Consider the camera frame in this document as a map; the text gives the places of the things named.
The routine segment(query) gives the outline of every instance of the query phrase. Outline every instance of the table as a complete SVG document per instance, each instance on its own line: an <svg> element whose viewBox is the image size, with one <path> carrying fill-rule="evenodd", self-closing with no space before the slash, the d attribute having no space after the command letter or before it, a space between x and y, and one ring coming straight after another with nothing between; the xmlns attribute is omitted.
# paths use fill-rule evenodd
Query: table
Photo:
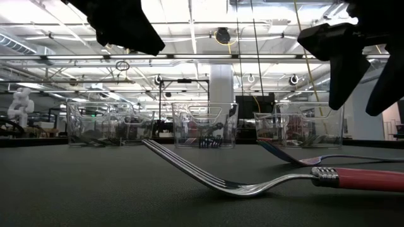
<svg viewBox="0 0 404 227"><path fill-rule="evenodd" d="M258 145L166 147L239 182L264 182L311 169L286 164ZM348 146L287 151L297 158L404 156L404 150ZM324 164L404 172L403 163L330 159ZM257 198L227 197L144 146L0 149L0 226L403 226L403 215L404 194L315 187L309 180L287 182Z"/></svg>

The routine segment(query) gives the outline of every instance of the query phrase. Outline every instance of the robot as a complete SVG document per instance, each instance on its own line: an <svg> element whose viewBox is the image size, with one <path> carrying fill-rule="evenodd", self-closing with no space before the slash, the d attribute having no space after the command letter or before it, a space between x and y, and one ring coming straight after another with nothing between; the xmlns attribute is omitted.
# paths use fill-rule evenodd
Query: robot
<svg viewBox="0 0 404 227"><path fill-rule="evenodd" d="M28 114L33 112L34 104L29 99L31 93L30 88L18 88L17 92L13 95L13 102L8 108L7 114L10 119L19 116L19 125L21 127L27 126Z"/></svg>

